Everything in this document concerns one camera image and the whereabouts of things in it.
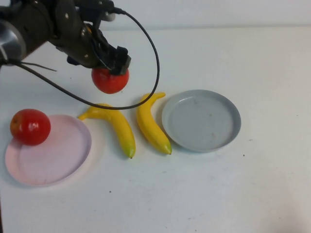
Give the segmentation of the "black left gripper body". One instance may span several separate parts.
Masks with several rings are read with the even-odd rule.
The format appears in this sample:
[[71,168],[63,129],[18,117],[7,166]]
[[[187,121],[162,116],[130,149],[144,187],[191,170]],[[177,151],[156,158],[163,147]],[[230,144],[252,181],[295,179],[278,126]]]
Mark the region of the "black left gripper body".
[[67,56],[72,65],[107,67],[104,56],[109,45],[100,39],[99,24],[113,10],[111,0],[55,0],[52,17],[54,36],[50,42]]

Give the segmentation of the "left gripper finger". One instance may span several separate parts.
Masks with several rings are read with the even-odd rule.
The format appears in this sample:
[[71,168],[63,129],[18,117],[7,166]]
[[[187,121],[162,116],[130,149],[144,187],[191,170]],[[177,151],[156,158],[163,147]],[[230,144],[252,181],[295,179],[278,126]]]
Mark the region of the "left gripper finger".
[[131,57],[128,55],[128,49],[124,47],[109,46],[108,64],[111,74],[125,74],[131,63]]

